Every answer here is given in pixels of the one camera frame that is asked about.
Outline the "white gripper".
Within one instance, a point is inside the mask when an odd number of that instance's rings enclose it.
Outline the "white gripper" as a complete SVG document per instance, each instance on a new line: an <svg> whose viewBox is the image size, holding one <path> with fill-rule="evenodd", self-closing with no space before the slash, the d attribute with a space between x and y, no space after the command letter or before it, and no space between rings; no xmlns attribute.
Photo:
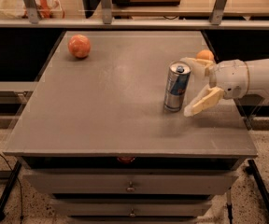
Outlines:
<svg viewBox="0 0 269 224"><path fill-rule="evenodd" d="M209 86L211 87L205 85L197 96L185 106L185 117L194 116L215 106L222 98L236 99L247 94L248 67L244 62L231 60L215 65L211 60L189 57L182 58L181 61L191 68L196 77L209 76Z"/></svg>

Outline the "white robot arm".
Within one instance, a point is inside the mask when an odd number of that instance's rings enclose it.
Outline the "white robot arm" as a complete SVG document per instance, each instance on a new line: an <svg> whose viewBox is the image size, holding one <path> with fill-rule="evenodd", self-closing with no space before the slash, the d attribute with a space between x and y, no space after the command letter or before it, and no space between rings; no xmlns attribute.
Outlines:
<svg viewBox="0 0 269 224"><path fill-rule="evenodd" d="M221 99L240 99L259 95L269 101L269 58L254 61L230 60L215 63L212 59L183 58L196 78L208 83L184 108L191 117L215 106Z"/></svg>

